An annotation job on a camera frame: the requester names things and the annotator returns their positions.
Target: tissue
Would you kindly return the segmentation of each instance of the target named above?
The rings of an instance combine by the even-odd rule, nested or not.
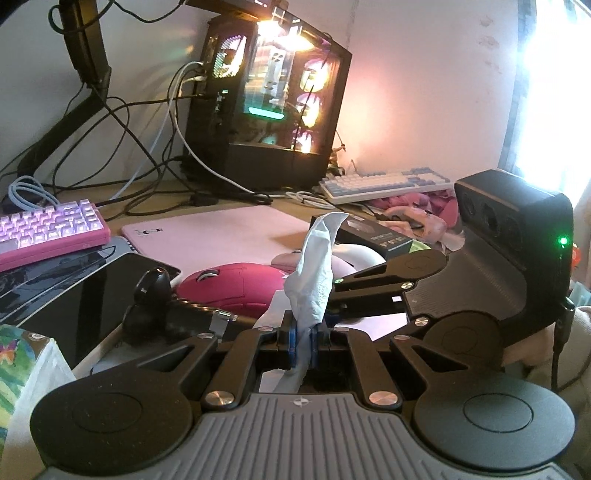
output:
[[[310,329],[322,322],[332,289],[332,246],[336,233],[347,216],[347,213],[330,212],[316,219],[306,235],[295,271],[285,280],[284,293],[276,292],[277,302],[280,302],[279,297],[282,295],[288,298],[297,321],[297,365],[287,372],[273,371],[265,374],[260,391],[297,393],[301,386],[310,365]],[[264,314],[255,327],[277,326],[276,320],[270,314]]]

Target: window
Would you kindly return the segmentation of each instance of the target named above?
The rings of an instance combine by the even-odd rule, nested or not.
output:
[[[515,166],[576,205],[591,179],[591,14],[572,0],[536,0],[535,8]]]

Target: black box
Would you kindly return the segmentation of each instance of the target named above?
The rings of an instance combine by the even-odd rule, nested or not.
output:
[[[312,216],[310,227],[318,217],[319,215]],[[365,245],[386,260],[407,254],[413,244],[412,238],[390,230],[378,222],[351,213],[341,224],[336,234],[336,241],[340,244]]]

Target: white mouse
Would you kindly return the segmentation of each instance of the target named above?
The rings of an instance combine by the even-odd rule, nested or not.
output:
[[[352,265],[356,271],[365,270],[385,262],[379,253],[364,245],[333,245],[333,255]]]
[[[293,273],[300,262],[300,257],[301,252],[277,255],[271,260],[271,266],[283,270],[285,273]],[[343,278],[356,272],[351,265],[335,255],[332,255],[330,259],[330,266],[335,278]]]

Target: black smartphone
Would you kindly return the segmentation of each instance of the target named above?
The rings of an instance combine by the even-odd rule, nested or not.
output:
[[[6,323],[54,338],[74,368],[121,324],[139,279],[154,267],[167,270],[171,280],[180,274],[170,265],[127,253],[74,283],[18,324]]]

